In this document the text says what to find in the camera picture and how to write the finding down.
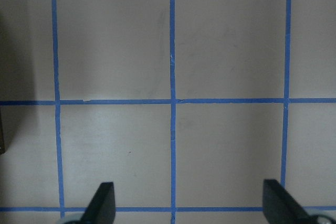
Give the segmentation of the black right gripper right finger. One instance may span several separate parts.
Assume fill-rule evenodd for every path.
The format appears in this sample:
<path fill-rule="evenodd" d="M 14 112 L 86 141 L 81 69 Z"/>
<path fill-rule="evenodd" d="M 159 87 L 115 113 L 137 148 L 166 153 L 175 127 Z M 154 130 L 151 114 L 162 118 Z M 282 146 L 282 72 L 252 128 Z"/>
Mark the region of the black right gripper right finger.
<path fill-rule="evenodd" d="M 265 179 L 262 187 L 263 214 L 268 223 L 335 223 L 319 211 L 308 212 L 275 179 Z"/>

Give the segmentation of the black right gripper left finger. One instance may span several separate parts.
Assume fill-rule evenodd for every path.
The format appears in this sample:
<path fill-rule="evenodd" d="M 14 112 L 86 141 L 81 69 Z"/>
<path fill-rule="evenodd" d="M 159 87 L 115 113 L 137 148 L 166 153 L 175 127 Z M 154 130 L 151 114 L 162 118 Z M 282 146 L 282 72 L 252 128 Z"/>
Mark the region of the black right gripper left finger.
<path fill-rule="evenodd" d="M 83 214 L 63 217 L 59 223 L 114 223 L 115 203 L 114 183 L 101 183 Z"/>

